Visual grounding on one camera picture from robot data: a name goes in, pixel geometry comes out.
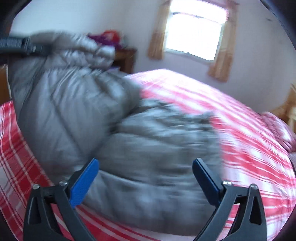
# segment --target plaid bedsheet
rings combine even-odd
[[[213,112],[212,124],[219,133],[223,151],[223,179],[239,186],[248,187],[251,183],[259,186],[268,240],[272,240],[296,204],[296,178],[288,153],[261,117],[218,90],[172,71],[155,70],[131,78],[143,86],[144,98],[174,103],[187,113]],[[0,107],[0,211],[20,241],[27,199],[34,183],[52,185],[21,135],[13,103],[5,103]],[[237,207],[233,208],[219,239],[227,235]],[[191,241],[194,238],[129,228],[110,222],[83,205],[77,211],[97,240]],[[56,217],[62,232],[71,239],[58,211]]]

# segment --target white wall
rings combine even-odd
[[[44,30],[101,33],[122,29],[129,0],[33,0],[15,18],[12,34]]]
[[[129,9],[124,30],[130,43],[138,48],[135,71],[170,69],[218,88],[258,112],[281,105],[295,79],[291,43],[275,17],[258,0],[238,2],[237,44],[227,83],[209,77],[207,64],[182,55],[165,53],[163,61],[147,58],[159,0],[133,0]]]

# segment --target screw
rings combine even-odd
[[[33,188],[34,190],[37,190],[37,189],[39,189],[39,187],[40,187],[39,184],[34,184],[32,188]]]
[[[251,185],[251,188],[255,189],[255,190],[258,190],[258,186],[256,184],[252,184]]]
[[[232,185],[232,182],[230,182],[230,181],[223,181],[223,184],[226,185],[226,186],[231,186]]]
[[[66,186],[67,184],[68,184],[68,182],[66,180],[61,180],[59,182],[59,185],[62,186],[62,187]]]

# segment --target bright window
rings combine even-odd
[[[227,10],[199,0],[173,0],[166,48],[212,61],[227,19]]]

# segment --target orange curtain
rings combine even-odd
[[[228,20],[225,23],[218,53],[210,66],[208,75],[220,81],[227,82],[233,62],[236,29],[237,29],[237,6],[234,1],[226,1],[229,11]]]
[[[148,57],[151,59],[162,60],[165,41],[165,29],[170,14],[172,0],[162,0],[159,8],[157,22],[154,27],[152,38],[148,49]]]

